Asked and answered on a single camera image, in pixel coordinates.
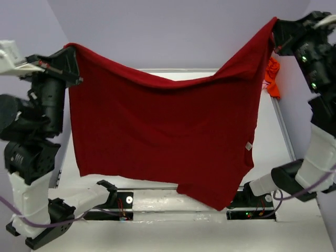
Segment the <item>dark red t-shirt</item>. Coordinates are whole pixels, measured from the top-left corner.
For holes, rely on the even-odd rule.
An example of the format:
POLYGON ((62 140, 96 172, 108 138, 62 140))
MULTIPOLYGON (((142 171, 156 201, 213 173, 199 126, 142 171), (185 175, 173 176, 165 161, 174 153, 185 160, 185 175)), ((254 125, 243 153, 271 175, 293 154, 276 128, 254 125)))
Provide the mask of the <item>dark red t-shirt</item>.
POLYGON ((69 89, 81 176, 177 185, 218 211, 253 168, 273 18, 215 74, 174 81, 126 67, 71 43, 83 78, 69 89))

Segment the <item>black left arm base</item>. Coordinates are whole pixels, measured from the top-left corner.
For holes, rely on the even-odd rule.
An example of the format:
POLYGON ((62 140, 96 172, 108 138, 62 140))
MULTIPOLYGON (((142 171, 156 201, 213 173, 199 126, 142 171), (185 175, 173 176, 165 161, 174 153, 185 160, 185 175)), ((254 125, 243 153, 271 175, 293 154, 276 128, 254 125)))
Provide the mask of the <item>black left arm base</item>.
POLYGON ((118 191, 116 198, 90 210, 84 219, 87 221, 132 221, 133 220, 133 192, 118 191))

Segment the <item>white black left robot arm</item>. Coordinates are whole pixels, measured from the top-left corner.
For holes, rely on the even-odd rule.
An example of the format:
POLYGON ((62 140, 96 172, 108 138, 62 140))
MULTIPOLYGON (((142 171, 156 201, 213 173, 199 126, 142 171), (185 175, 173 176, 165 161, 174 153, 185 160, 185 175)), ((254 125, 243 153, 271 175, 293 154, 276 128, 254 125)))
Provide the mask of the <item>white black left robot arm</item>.
POLYGON ((1 42, 1 75, 30 82, 27 99, 1 95, 1 139, 5 169, 13 190, 14 215, 6 230, 24 236, 39 249, 63 235, 91 209, 112 203, 117 188, 101 180, 71 199, 48 196, 62 133, 65 92, 82 78, 76 50, 67 47, 50 56, 20 55, 13 40, 1 42))

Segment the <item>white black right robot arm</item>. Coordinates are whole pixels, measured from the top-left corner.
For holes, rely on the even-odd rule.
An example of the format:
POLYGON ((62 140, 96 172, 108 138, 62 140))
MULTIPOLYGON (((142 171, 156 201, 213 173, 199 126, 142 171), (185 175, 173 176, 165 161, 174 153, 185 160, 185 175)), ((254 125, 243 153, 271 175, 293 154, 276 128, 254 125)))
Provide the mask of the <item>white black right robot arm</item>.
POLYGON ((330 12, 312 11, 296 21, 276 21, 274 52, 294 56, 310 91, 317 94, 308 102, 310 143, 303 159, 246 183, 246 200, 282 190, 289 198, 307 202, 318 192, 335 191, 335 45, 328 42, 334 30, 335 15, 330 12))

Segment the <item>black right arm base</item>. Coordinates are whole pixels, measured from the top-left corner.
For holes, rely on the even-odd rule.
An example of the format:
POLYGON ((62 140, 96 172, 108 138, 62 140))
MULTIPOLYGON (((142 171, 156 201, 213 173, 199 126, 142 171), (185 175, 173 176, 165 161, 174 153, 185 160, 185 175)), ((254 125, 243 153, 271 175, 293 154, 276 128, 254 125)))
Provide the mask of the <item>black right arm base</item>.
POLYGON ((237 191, 231 204, 226 208, 228 221, 239 221, 249 219, 273 219, 275 220, 275 207, 271 194, 252 196, 247 198, 243 191, 237 191))

